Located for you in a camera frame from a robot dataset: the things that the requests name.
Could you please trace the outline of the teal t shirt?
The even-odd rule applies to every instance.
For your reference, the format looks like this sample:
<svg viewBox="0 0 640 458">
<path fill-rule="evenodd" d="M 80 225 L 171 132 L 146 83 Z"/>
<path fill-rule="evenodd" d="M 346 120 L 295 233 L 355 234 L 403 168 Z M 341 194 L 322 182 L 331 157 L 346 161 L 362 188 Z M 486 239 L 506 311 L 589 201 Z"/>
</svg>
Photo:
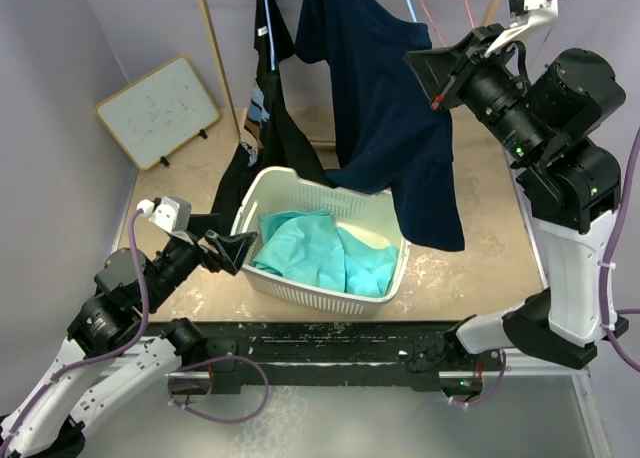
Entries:
<svg viewBox="0 0 640 458">
<path fill-rule="evenodd" d="M 325 210 L 259 217 L 263 246 L 251 265 L 308 286 L 368 298 L 386 295 L 398 262 L 395 246 L 373 248 L 336 225 Z"/>
</svg>

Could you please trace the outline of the light blue wire hanger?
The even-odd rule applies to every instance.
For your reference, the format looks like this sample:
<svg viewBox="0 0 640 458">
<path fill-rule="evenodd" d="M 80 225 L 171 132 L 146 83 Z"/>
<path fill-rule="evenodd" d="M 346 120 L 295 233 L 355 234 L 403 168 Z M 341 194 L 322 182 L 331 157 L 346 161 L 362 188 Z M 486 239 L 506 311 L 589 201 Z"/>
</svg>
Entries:
<svg viewBox="0 0 640 458">
<path fill-rule="evenodd" d="M 424 15 L 424 18 L 426 19 L 429 29 L 430 31 L 436 36 L 437 40 L 439 41 L 439 43 L 442 46 L 445 46 L 445 40 L 444 37 L 442 36 L 441 32 L 439 31 L 433 17 L 432 14 L 430 13 L 426 1 L 425 0 L 405 0 L 411 20 L 414 23 L 418 22 L 418 10 L 421 10 L 421 13 Z"/>
</svg>

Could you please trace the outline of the navy blue t shirt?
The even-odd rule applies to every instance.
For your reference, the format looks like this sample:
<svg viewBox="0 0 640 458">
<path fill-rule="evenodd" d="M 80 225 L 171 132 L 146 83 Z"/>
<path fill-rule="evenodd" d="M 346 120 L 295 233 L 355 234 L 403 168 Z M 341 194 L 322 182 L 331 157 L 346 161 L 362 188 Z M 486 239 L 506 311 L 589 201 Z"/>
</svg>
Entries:
<svg viewBox="0 0 640 458">
<path fill-rule="evenodd" d="M 328 181 L 392 193 L 402 235 L 448 252 L 465 248 L 456 203 L 453 122 L 430 108 L 404 57 L 432 46 L 424 23 L 377 0 L 303 0 L 295 52 L 330 70 L 339 166 Z"/>
</svg>

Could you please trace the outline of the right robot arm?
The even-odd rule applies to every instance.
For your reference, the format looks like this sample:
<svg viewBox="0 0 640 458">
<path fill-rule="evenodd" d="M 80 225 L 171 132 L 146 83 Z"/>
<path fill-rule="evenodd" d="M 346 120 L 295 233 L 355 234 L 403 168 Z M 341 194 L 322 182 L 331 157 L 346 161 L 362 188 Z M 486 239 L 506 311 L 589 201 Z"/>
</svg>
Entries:
<svg viewBox="0 0 640 458">
<path fill-rule="evenodd" d="M 629 327 L 613 304 L 613 240 L 623 212 L 621 167 L 591 133 L 625 101 L 611 65 L 582 48 L 527 74 L 526 48 L 498 24 L 456 45 L 405 60 L 432 109 L 465 106 L 511 157 L 517 184 L 544 238 L 548 285 L 522 303 L 473 315 L 444 336 L 446 361 L 467 369 L 480 354 L 516 349 L 582 369 L 600 341 Z"/>
</svg>

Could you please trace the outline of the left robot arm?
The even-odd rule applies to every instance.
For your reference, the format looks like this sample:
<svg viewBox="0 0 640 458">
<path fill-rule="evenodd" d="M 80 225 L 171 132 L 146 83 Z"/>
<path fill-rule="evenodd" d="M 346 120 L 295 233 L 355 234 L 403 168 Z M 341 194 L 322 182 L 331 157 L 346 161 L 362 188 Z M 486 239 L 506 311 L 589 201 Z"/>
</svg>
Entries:
<svg viewBox="0 0 640 458">
<path fill-rule="evenodd" d="M 181 318 L 145 343 L 132 362 L 98 379 L 141 342 L 150 315 L 194 270 L 237 274 L 257 236 L 209 231 L 204 238 L 201 246 L 172 237 L 153 259 L 132 246 L 108 257 L 94 277 L 95 294 L 69 325 L 53 363 L 23 403 L 2 418 L 2 456 L 75 457 L 90 429 L 126 398 L 166 373 L 204 365 L 207 340 Z"/>
</svg>

